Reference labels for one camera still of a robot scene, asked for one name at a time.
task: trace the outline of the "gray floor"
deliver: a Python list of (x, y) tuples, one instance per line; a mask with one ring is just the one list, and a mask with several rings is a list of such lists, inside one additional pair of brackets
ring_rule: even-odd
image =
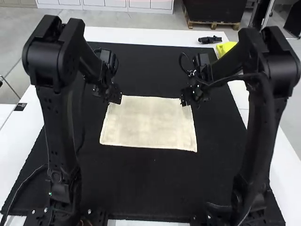
[[(150, 29), (188, 30), (184, 19), (180, 0), (175, 0), (174, 14), (141, 14), (127, 12), (56, 10), (33, 8), (1, 8), (0, 7), (0, 74), (9, 81), (19, 96), (22, 96), (30, 84), (20, 61), (22, 48), (40, 19), (45, 14), (59, 15), (64, 22), (70, 17), (81, 18), (86, 26), (128, 27)], [(244, 13), (241, 27), (247, 27), (251, 11)], [(268, 25), (283, 27), (283, 13), (274, 12)], [(209, 26), (197, 26), (194, 30), (210, 30)], [(228, 26), (218, 26), (218, 31), (224, 31), (229, 40), (238, 41), (238, 33)], [(301, 41), (289, 40), (291, 46), (301, 58)], [(281, 127), (301, 158), (301, 82), (294, 90), (281, 120)], [(18, 97), (6, 84), (0, 89), (0, 103), (17, 103)]]

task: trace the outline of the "table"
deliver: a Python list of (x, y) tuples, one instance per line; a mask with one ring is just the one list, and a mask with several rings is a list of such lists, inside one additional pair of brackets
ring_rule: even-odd
[[(216, 31), (176, 31), (176, 30), (147, 30), (126, 28), (86, 27), (87, 41), (127, 43), (161, 46), (200, 47), (199, 37), (219, 36), (223, 42), (228, 39), (224, 32)], [(202, 47), (215, 48), (214, 44)], [(247, 126), (248, 121), (248, 92), (242, 81), (229, 82), (229, 87), (236, 102), (241, 117)], [(35, 87), (30, 86), (23, 97), (22, 103), (27, 103), (24, 111), (12, 112), (0, 130), (0, 205), (2, 206), (11, 187), (30, 153), (36, 138), (43, 127), (43, 117)], [(287, 226), (299, 224), (301, 203), (301, 161), (279, 128), (275, 151), (270, 169), (270, 185), (281, 209)], [(22, 226), (26, 217), (8, 217), (6, 226)], [(138, 226), (141, 222), (110, 220), (109, 226)], [(144, 222), (144, 226), (179, 226), (182, 223)]]

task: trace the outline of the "black mat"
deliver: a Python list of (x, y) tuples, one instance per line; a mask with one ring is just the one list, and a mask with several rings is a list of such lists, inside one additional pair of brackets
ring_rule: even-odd
[[(91, 43), (91, 46), (109, 48), (117, 54), (120, 66), (116, 79), (125, 95), (178, 98), (187, 82), (177, 63), (179, 54), (183, 51), (192, 57), (203, 52), (209, 54), (211, 61), (216, 60), (210, 48), (109, 43)], [(79, 76), (76, 90), (82, 82)], [(204, 213), (206, 201), (230, 204), (232, 180), (241, 164), (246, 129), (228, 86), (214, 90), (211, 101), (203, 103), (200, 109), (192, 109), (197, 153), (101, 145), (99, 137), (107, 105), (91, 95), (91, 86), (87, 86), (84, 101), (87, 132), (79, 154), (83, 208), (101, 206), (114, 218), (188, 221)], [(12, 193), (26, 176), (46, 162), (42, 129)], [(24, 189), (12, 214), (27, 215), (28, 211), (46, 205), (45, 179), (43, 173)], [(2, 212), (7, 209), (12, 193)], [(269, 220), (283, 221), (279, 212), (272, 197)]]

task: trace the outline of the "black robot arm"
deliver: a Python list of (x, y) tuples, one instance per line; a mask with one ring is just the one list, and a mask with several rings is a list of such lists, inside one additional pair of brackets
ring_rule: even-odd
[(243, 28), (238, 35), (237, 45), (215, 63), (209, 64), (202, 54), (193, 58), (195, 68), (187, 72), (190, 85), (181, 94), (183, 106), (200, 106), (214, 87), (229, 81), (243, 80), (249, 91), (246, 147), (233, 181), (232, 205), (207, 203), (209, 225), (239, 226), (250, 214), (260, 215), (266, 208), (277, 129), (301, 73), (300, 61), (278, 27), (266, 27), (261, 33)]
[(26, 42), (22, 61), (40, 100), (48, 148), (50, 222), (76, 226), (80, 221), (81, 173), (73, 134), (72, 95), (78, 71), (93, 94), (120, 104), (121, 92), (113, 82), (118, 60), (110, 50), (94, 53), (84, 39), (85, 24), (59, 17), (43, 17)]

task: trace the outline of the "towel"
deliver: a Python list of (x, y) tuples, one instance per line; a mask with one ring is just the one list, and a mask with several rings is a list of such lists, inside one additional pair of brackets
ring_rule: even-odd
[(110, 103), (100, 135), (103, 145), (180, 149), (197, 152), (190, 106), (179, 99), (122, 96)]

